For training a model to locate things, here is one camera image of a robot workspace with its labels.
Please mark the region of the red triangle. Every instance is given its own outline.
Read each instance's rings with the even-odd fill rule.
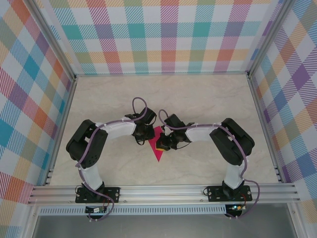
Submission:
[[[153,150],[157,160],[160,161],[160,158],[163,154],[163,151],[157,150],[155,144],[156,144],[157,140],[159,139],[159,135],[163,131],[162,131],[162,128],[160,126],[157,126],[154,128],[154,132],[155,132],[155,137],[153,139],[149,140],[149,143],[150,143],[150,146],[152,147],[152,150]]]

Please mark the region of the gray floor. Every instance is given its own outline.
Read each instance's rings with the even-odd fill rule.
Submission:
[[[79,78],[51,185],[78,185],[81,179],[65,147],[85,119],[107,122],[132,113],[131,101],[143,97],[156,113],[166,109],[185,123],[215,123],[233,118],[254,139],[245,178],[277,182],[245,75],[109,76]],[[141,111],[142,102],[136,102]],[[148,144],[132,136],[108,141],[98,168],[108,185],[221,183],[226,161],[213,143],[196,142],[164,152],[160,162]]]
[[[90,223],[85,216],[39,217],[34,238],[295,238],[287,205],[259,204],[251,214],[109,216]]]

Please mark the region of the plaid wall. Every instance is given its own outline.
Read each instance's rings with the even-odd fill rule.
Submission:
[[[254,83],[278,159],[317,234],[317,0],[298,0]]]
[[[0,238],[14,238],[45,176],[71,80],[23,1],[0,6]]]
[[[37,2],[75,72],[120,74],[245,71],[278,0]]]
[[[276,7],[275,7],[275,9],[274,9],[274,12],[273,12],[271,18],[269,19],[269,21],[268,21],[268,23],[267,23],[267,25],[266,25],[266,27],[265,27],[265,30],[263,31],[263,33],[262,33],[262,35],[261,35],[261,37],[260,37],[260,40],[259,40],[259,42],[258,42],[258,44],[257,44],[257,47],[256,47],[256,49],[254,50],[254,52],[253,52],[253,54],[252,54],[252,56],[251,56],[251,60],[250,60],[249,63],[248,63],[248,66],[247,66],[246,71],[249,71],[249,70],[250,70],[250,68],[251,68],[251,66],[252,66],[252,64],[253,64],[253,62],[254,62],[254,59],[256,58],[256,56],[257,56],[257,54],[258,54],[260,48],[262,47],[262,45],[263,45],[263,43],[264,43],[264,40],[265,40],[267,34],[270,32],[270,30],[271,30],[271,28],[272,28],[272,26],[273,26],[273,23],[274,23],[274,21],[275,21],[277,15],[278,15],[278,13],[279,13],[279,11],[281,10],[281,7],[282,7],[282,5],[283,5],[283,2],[284,2],[284,0],[278,0],[278,3],[277,3],[277,5],[276,5]]]

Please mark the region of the beige surface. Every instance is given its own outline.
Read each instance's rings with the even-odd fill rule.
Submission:
[[[186,124],[233,118],[254,139],[245,178],[277,182],[273,164],[245,75],[109,76],[80,78],[68,116],[51,185],[78,185],[81,180],[65,147],[85,119],[107,122],[132,113],[131,101],[143,97],[156,113],[164,108]],[[136,110],[143,108],[136,102]],[[148,142],[123,136],[107,142],[98,168],[108,185],[221,183],[226,161],[213,143],[195,142],[164,152],[160,162]]]

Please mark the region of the wire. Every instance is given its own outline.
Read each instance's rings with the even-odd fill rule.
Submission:
[[[154,122],[149,124],[149,125],[154,125],[154,123],[157,121],[157,115],[155,115],[155,119],[154,119]]]
[[[141,98],[141,97],[135,97],[135,98],[132,100],[132,109],[133,109],[134,112],[135,112],[134,101],[135,101],[136,99],[140,99],[140,100],[143,101],[144,104],[145,104],[145,110],[144,110],[143,114],[142,114],[140,117],[135,118],[135,119],[113,120],[113,121],[109,121],[109,122],[107,122],[107,123],[104,123],[104,124],[101,124],[100,126],[98,126],[98,127],[94,130],[94,132],[92,133],[92,135],[91,135],[91,137],[90,137],[90,140],[89,140],[89,142],[88,142],[88,145],[87,145],[87,147],[86,147],[86,149],[85,149],[84,154],[82,155],[82,157],[80,158],[80,160],[79,160],[79,161],[77,162],[77,164],[75,165],[75,167],[77,167],[78,170],[79,170],[79,176],[80,176],[80,178],[82,179],[82,181],[83,181],[83,183],[84,183],[84,186],[85,186],[88,190],[90,190],[91,192],[93,192],[93,193],[95,193],[95,194],[97,194],[97,195],[99,195],[99,196],[102,196],[102,197],[108,199],[108,201],[111,201],[111,202],[112,202],[112,207],[111,207],[111,209],[108,211],[108,213],[105,214],[105,215],[103,215],[103,216],[102,216],[101,218],[99,218],[99,219],[94,219],[94,220],[93,220],[93,219],[90,217],[90,213],[89,213],[89,214],[88,214],[88,217],[90,218],[90,221],[98,222],[98,221],[101,221],[101,220],[105,219],[107,216],[109,216],[109,214],[113,211],[114,201],[113,201],[113,199],[112,199],[111,197],[109,197],[109,196],[107,196],[107,195],[104,195],[104,194],[102,194],[102,193],[100,193],[100,192],[95,191],[94,189],[92,189],[92,188],[86,183],[86,181],[85,181],[85,179],[84,179],[84,176],[83,176],[83,174],[82,174],[82,171],[81,171],[81,163],[84,161],[84,159],[85,159],[85,157],[86,157],[86,155],[87,155],[87,153],[88,153],[88,151],[89,151],[89,148],[90,148],[90,145],[91,145],[91,143],[92,143],[92,141],[93,141],[94,136],[96,135],[97,131],[100,130],[102,127],[104,127],[105,125],[109,125],[109,124],[112,124],[112,123],[116,123],[116,122],[134,122],[134,121],[137,121],[137,120],[142,119],[142,118],[145,116],[145,114],[146,114],[147,111],[148,111],[147,102],[146,102],[143,98]]]
[[[190,143],[188,143],[187,145],[184,145],[184,146],[182,146],[182,147],[179,147],[179,148],[177,148],[177,150],[179,150],[179,149],[183,149],[183,148],[185,148],[186,146],[188,146]]]
[[[242,193],[241,194],[242,196],[243,196],[243,198],[244,198],[244,204],[243,204],[243,206],[245,206],[246,205],[246,203],[247,203],[247,198],[246,198],[246,196]]]
[[[138,141],[136,141],[136,142],[137,142],[137,144],[138,144],[138,145],[144,145],[144,143],[145,143],[145,139],[143,139],[143,141],[142,141],[143,143],[142,143],[142,144],[141,144],[141,143],[139,143]]]
[[[105,203],[106,203],[106,199],[104,199],[103,210],[105,210]]]
[[[230,131],[228,131],[228,130],[227,130],[225,127],[223,127],[222,125],[218,125],[218,124],[200,124],[200,125],[190,125],[190,126],[184,126],[184,127],[172,127],[172,126],[167,125],[167,124],[163,121],[163,119],[162,119],[161,116],[160,116],[160,113],[161,113],[161,112],[164,112],[165,115],[168,117],[168,113],[167,113],[164,109],[160,109],[159,112],[158,112],[158,118],[159,118],[159,120],[163,123],[164,126],[170,128],[170,129],[172,129],[172,130],[182,130],[182,129],[189,129],[189,128],[195,128],[195,127],[218,127],[218,128],[220,128],[220,129],[224,130],[224,131],[232,138],[233,142],[237,145],[237,147],[238,147],[240,153],[242,154],[243,161],[244,161],[244,169],[242,170],[242,172],[241,172],[241,174],[240,174],[240,178],[244,179],[244,178],[243,178],[243,174],[244,174],[245,171],[247,170],[248,160],[247,160],[246,154],[244,153],[244,151],[243,151],[241,145],[239,144],[239,142],[237,141],[237,139],[234,137],[234,135],[231,134]],[[249,213],[253,210],[254,206],[258,203],[259,198],[260,198],[260,186],[259,186],[259,184],[258,184],[257,182],[255,182],[255,181],[253,181],[253,180],[248,180],[248,179],[244,179],[244,180],[247,181],[247,182],[252,182],[252,183],[255,183],[255,184],[256,184],[256,186],[258,187],[258,195],[257,195],[257,198],[256,198],[254,204],[252,205],[252,207],[251,207],[247,212],[245,212],[244,214],[242,214],[240,217],[249,214]]]
[[[77,195],[79,195],[79,193],[77,192],[77,188],[78,187],[83,187],[82,185],[77,185],[76,187],[75,187],[75,193],[77,194]]]
[[[208,196],[208,194],[205,194],[205,190],[206,190],[207,188],[205,187],[205,189],[203,190],[203,194],[205,195],[205,196]]]

